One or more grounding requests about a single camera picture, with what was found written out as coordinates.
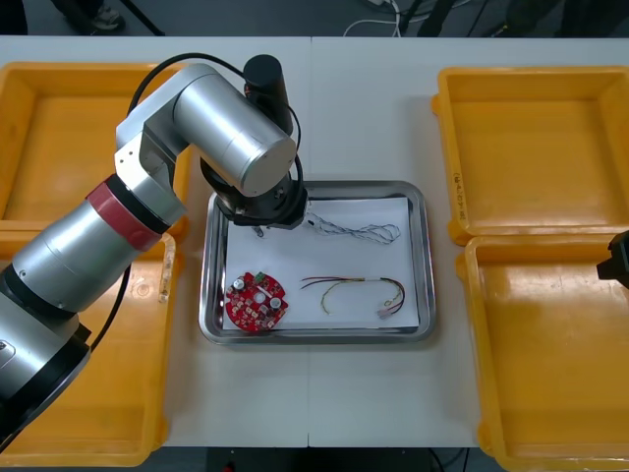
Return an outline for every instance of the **table surface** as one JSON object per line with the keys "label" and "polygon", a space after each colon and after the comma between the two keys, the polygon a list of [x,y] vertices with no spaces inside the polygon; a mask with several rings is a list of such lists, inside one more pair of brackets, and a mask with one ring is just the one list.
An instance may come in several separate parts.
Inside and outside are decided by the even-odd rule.
{"label": "table surface", "polygon": [[426,197],[437,297],[428,341],[228,348],[210,344],[198,326],[209,190],[193,172],[165,405],[168,445],[467,446],[476,441],[480,411],[454,270],[461,248],[446,231],[445,171],[429,108],[437,73],[454,65],[629,64],[628,46],[629,39],[4,37],[0,65],[153,62],[195,50],[242,67],[255,54],[273,54],[304,129],[307,179],[399,179]]}

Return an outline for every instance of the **round circuit board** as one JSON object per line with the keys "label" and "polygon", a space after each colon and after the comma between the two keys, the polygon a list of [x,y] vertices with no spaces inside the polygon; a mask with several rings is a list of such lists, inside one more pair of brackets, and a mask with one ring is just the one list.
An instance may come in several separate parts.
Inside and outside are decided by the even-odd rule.
{"label": "round circuit board", "polygon": [[273,277],[247,272],[227,289],[227,316],[244,331],[268,331],[282,319],[286,292]]}

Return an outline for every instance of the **electronic component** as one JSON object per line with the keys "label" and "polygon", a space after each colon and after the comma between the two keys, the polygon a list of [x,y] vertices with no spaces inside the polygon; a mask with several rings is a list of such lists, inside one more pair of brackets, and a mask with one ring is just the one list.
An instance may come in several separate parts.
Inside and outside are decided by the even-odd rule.
{"label": "electronic component", "polygon": [[234,287],[234,290],[242,290],[243,288],[245,288],[245,280],[243,280],[242,278],[237,278],[236,280],[234,280],[234,283],[232,283],[232,287]]}
{"label": "electronic component", "polygon": [[225,310],[234,325],[244,331],[268,331],[277,326],[286,314],[286,293],[277,280],[258,272],[256,276],[247,272],[237,280],[244,287],[235,290],[233,284],[227,289]]}
{"label": "electronic component", "polygon": [[279,298],[271,298],[269,305],[273,310],[279,310],[282,308],[282,301]]}
{"label": "electronic component", "polygon": [[302,287],[302,290],[318,283],[333,282],[332,285],[327,290],[325,290],[325,292],[321,296],[321,302],[320,302],[321,308],[327,315],[331,315],[331,312],[325,306],[325,297],[327,297],[327,295],[335,287],[338,287],[339,285],[344,284],[344,283],[386,282],[386,283],[390,283],[394,285],[397,288],[397,293],[395,294],[393,298],[386,300],[383,303],[384,308],[381,308],[380,310],[376,312],[378,317],[381,320],[386,320],[387,318],[390,318],[392,315],[395,315],[397,312],[399,312],[404,306],[404,302],[406,301],[406,290],[404,290],[404,285],[402,285],[397,280],[394,280],[392,278],[387,278],[387,277],[380,277],[380,278],[335,277],[335,276],[306,277],[306,278],[302,278],[302,282],[307,282],[307,284]]}

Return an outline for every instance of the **metal tray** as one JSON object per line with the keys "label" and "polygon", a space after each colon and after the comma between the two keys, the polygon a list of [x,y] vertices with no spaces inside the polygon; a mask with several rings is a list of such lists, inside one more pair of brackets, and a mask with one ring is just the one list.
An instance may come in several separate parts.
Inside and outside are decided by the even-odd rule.
{"label": "metal tray", "polygon": [[434,329],[435,302],[428,222],[422,193],[413,185],[398,181],[312,181],[306,182],[305,185],[312,201],[400,197],[408,200],[419,325],[352,329],[275,329],[258,333],[223,329],[228,221],[216,206],[214,195],[209,200],[207,211],[200,288],[199,323],[205,337],[217,344],[365,344],[413,342],[427,338]]}

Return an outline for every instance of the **orange tray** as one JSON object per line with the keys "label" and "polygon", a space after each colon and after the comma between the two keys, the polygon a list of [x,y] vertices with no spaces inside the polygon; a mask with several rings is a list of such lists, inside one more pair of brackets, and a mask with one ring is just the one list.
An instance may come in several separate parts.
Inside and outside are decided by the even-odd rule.
{"label": "orange tray", "polygon": [[511,471],[629,469],[629,291],[612,235],[474,238],[457,261],[483,450]]}
{"label": "orange tray", "polygon": [[[0,230],[40,231],[114,172],[116,126],[152,64],[14,63],[0,70]],[[164,71],[146,93],[181,67]],[[188,194],[190,149],[174,190]],[[182,218],[169,233],[180,235]]]}
{"label": "orange tray", "polygon": [[[0,233],[4,266],[37,233]],[[127,294],[109,332],[78,378],[9,448],[0,466],[135,466],[166,440],[163,398],[178,258],[165,234],[133,263]],[[80,314],[102,328],[119,288]]]}
{"label": "orange tray", "polygon": [[445,69],[451,238],[629,226],[627,68]]}

